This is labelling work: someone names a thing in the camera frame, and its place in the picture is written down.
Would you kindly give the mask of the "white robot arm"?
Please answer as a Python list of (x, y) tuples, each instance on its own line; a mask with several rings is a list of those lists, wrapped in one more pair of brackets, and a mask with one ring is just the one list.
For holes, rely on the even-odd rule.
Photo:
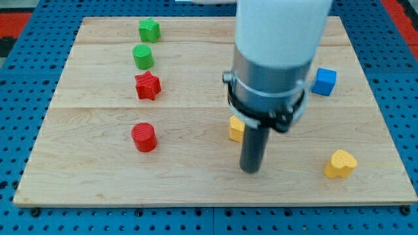
[(239, 0), (233, 65), (223, 73), (231, 110), (247, 127), (286, 132), (307, 103), (306, 76), (331, 0)]

